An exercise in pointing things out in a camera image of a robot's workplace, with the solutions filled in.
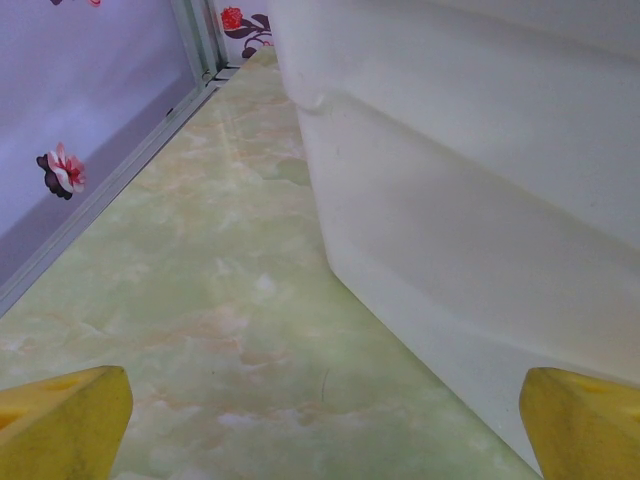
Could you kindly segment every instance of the yellow object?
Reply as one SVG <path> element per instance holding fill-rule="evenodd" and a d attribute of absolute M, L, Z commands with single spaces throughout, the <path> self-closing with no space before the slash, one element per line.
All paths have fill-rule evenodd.
<path fill-rule="evenodd" d="M 107 480 L 133 407 L 100 367 L 0 392 L 0 480 Z"/>
<path fill-rule="evenodd" d="M 546 480 L 640 479 L 640 390 L 535 368 L 520 414 Z"/>

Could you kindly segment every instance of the flower sticker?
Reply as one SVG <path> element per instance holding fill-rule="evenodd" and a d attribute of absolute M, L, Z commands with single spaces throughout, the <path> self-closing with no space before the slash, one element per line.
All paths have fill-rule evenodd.
<path fill-rule="evenodd" d="M 222 26 L 225 30 L 235 30 L 242 26 L 242 10 L 236 7 L 227 7 L 222 11 Z"/>
<path fill-rule="evenodd" d="M 99 7 L 100 3 L 102 2 L 102 0 L 87 0 L 89 2 L 89 5 L 91 5 L 92 7 Z M 55 6 L 58 6 L 62 3 L 62 0 L 51 0 L 51 3 L 53 3 Z"/>
<path fill-rule="evenodd" d="M 84 164 L 75 155 L 67 155 L 62 143 L 55 151 L 36 158 L 36 163 L 44 170 L 44 184 L 54 195 L 69 200 L 74 193 L 84 191 Z"/>
<path fill-rule="evenodd" d="M 227 7 L 220 14 L 222 28 L 227 37 L 235 40 L 247 38 L 244 42 L 242 58 L 251 58 L 256 53 L 257 48 L 265 45 L 273 45 L 271 39 L 271 25 L 269 17 L 261 13 L 251 15 L 251 20 L 244 18 L 242 10 L 237 7 Z"/>

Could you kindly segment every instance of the white plastic container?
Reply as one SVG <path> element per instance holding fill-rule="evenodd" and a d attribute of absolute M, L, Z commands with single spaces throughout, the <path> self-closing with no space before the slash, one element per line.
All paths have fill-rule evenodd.
<path fill-rule="evenodd" d="M 333 270 L 535 468 L 529 368 L 640 384 L 640 2 L 270 18 Z"/>

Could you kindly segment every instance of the marble floor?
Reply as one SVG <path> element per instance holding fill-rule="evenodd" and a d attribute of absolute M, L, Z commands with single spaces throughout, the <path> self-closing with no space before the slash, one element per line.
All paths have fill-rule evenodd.
<path fill-rule="evenodd" d="M 270 49 L 0 321 L 0 388 L 103 364 L 118 480 L 538 478 L 331 274 Z"/>

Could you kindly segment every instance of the pink flower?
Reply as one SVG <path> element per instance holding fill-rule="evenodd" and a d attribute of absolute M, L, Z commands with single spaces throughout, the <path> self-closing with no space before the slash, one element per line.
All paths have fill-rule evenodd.
<path fill-rule="evenodd" d="M 47 164 L 65 191 L 81 193 L 84 190 L 84 164 L 75 155 L 67 155 L 62 143 L 58 143 L 55 152 L 47 154 Z"/>

